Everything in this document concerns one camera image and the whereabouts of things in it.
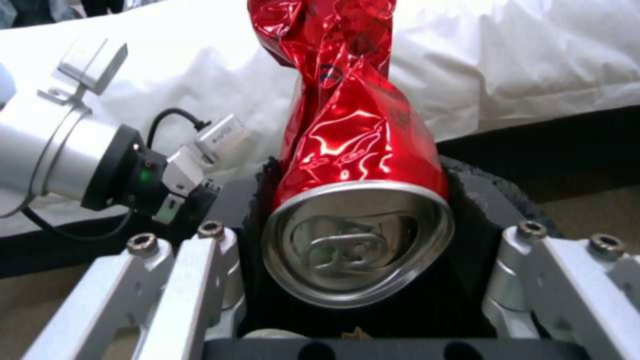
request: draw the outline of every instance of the black cable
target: black cable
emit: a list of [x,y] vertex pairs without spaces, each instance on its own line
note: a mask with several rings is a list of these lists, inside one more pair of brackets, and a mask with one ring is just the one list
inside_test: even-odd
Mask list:
[[[198,120],[195,116],[193,116],[192,114],[190,114],[189,112],[183,109],[168,108],[162,111],[160,114],[158,114],[154,119],[153,123],[151,124],[151,129],[149,130],[149,135],[147,137],[147,148],[151,149],[151,145],[153,145],[154,143],[154,137],[156,136],[156,131],[157,131],[158,125],[160,125],[160,122],[164,120],[167,116],[172,114],[182,115],[185,119],[189,120],[193,124],[193,127],[195,127],[197,131],[204,129],[205,127],[211,124],[210,121],[204,122],[204,121]],[[129,209],[129,211],[124,216],[122,221],[118,224],[118,226],[106,234],[102,234],[98,236],[78,236],[78,235],[66,233],[65,231],[55,228],[46,220],[41,218],[40,215],[36,214],[36,212],[33,211],[33,209],[31,209],[30,207],[26,207],[22,209],[22,214],[24,214],[24,216],[26,216],[34,224],[42,228],[42,230],[47,231],[48,233],[51,233],[54,236],[68,239],[68,240],[73,240],[73,241],[98,241],[98,240],[105,240],[112,236],[116,236],[118,233],[120,233],[120,231],[122,231],[127,226],[129,221],[131,220],[131,217],[133,216],[133,212],[134,212],[133,209]]]
[[48,233],[51,233],[57,237],[68,239],[68,240],[74,240],[74,241],[98,241],[98,240],[105,240],[119,234],[120,231],[122,231],[122,229],[124,229],[129,223],[129,221],[131,220],[131,217],[133,216],[133,210],[130,209],[127,212],[127,214],[124,216],[120,224],[118,224],[118,226],[115,229],[113,229],[112,231],[106,234],[102,234],[98,236],[78,236],[78,235],[66,233],[65,231],[59,230],[54,226],[52,226],[50,223],[48,223],[46,220],[41,218],[40,215],[36,214],[35,211],[33,211],[29,207],[22,209],[22,214],[24,214],[24,216],[26,216],[34,224],[42,228],[42,230],[47,231]]
[[154,119],[153,123],[151,123],[151,128],[149,129],[149,135],[147,136],[147,147],[149,149],[151,149],[151,146],[153,146],[154,144],[154,137],[156,136],[156,131],[158,130],[158,125],[160,125],[160,122],[162,122],[162,120],[164,120],[167,116],[174,115],[174,114],[182,115],[182,117],[189,120],[197,131],[204,129],[205,127],[211,124],[211,121],[204,122],[204,121],[198,120],[195,116],[193,116],[192,114],[190,114],[189,112],[183,109],[168,108],[167,110],[164,110],[160,114],[158,114]]

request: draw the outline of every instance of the crushed can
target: crushed can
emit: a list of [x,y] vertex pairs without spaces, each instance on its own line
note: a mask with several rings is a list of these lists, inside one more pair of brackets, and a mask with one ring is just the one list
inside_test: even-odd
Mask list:
[[249,0],[263,46],[302,82],[263,237],[276,282],[309,304],[378,302],[454,231],[435,142],[387,79],[393,0]]

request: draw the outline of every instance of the white sheet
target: white sheet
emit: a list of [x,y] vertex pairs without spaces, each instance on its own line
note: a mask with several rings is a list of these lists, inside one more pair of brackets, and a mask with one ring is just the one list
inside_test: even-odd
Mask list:
[[[399,0],[390,77],[436,139],[456,138],[640,104],[633,35],[639,31],[640,4],[633,0]],[[153,116],[171,106],[201,119],[235,113],[251,139],[223,168],[278,153],[297,75],[260,48],[245,1],[168,0],[120,15],[0,31],[0,63],[18,91],[31,91],[81,34],[129,44],[129,58],[106,93],[86,98],[105,121],[146,134]],[[168,120],[157,150],[174,150],[192,131]],[[36,206],[55,224],[104,216],[59,198]],[[31,229],[20,217],[0,221],[0,235]]]

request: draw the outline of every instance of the pull tab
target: pull tab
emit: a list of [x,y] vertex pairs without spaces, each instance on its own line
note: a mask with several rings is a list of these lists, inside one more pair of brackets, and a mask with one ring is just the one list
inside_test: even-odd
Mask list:
[[302,265],[312,270],[364,269],[387,251],[385,239],[373,233],[315,239],[302,254]]

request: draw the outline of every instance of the wrinkled foil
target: wrinkled foil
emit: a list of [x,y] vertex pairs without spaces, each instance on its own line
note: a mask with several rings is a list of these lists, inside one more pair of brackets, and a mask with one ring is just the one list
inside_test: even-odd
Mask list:
[[448,198],[429,129],[387,79],[395,0],[249,0],[262,46],[301,75],[274,209],[318,186],[397,181]]

